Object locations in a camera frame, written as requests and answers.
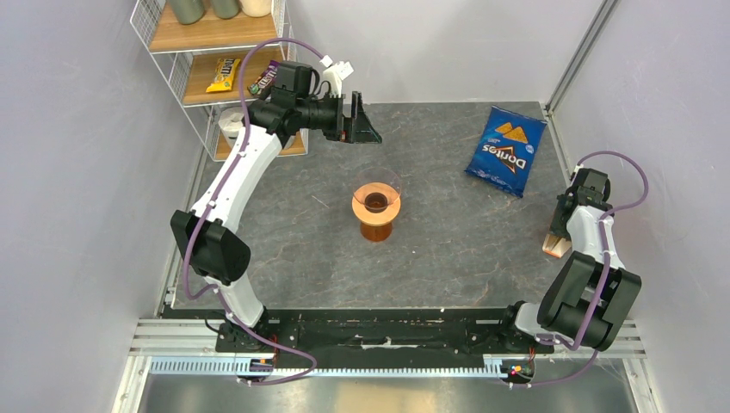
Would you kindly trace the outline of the amber glass carafe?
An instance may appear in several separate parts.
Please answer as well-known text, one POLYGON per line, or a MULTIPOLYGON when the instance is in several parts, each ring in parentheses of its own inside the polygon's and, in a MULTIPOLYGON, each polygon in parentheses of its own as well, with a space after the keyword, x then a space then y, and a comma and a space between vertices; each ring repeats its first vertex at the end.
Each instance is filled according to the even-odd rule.
POLYGON ((371 242, 382 242, 390 237, 393 231, 393 222, 387 222, 383 225, 370 225, 364 222, 360 223, 360 232, 364 238, 371 242))

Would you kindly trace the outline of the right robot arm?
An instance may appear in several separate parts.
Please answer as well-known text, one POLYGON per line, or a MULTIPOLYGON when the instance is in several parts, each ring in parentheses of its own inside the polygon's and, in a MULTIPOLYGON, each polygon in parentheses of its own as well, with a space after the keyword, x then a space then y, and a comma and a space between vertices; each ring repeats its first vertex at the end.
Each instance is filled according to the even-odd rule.
POLYGON ((616 339, 641 279, 616 253, 609 195, 608 175, 594 169, 575 172, 558 195, 543 250, 566 262, 540 303, 507 308, 497 328, 503 349, 520 351, 532 337, 546 346, 604 351, 616 339))

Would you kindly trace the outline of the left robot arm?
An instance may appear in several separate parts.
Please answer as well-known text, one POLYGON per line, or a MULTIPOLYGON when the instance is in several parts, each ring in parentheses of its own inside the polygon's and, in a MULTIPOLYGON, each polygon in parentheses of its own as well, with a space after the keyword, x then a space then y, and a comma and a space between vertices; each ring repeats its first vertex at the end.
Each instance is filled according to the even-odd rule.
POLYGON ((218 296, 224 316, 238 327, 237 339, 248 350, 265 348, 270 339, 265 313, 247 269, 250 247, 237 235, 239 221, 265 170, 302 129, 320 131, 331 141, 379 144, 362 105, 351 96, 350 113, 343 111, 343 80, 354 69, 349 62, 321 61, 322 72, 310 65, 284 61, 273 83, 245 105, 243 125, 219 174, 188 210, 173 213, 170 226, 183 258, 182 279, 195 272, 205 290, 218 296))

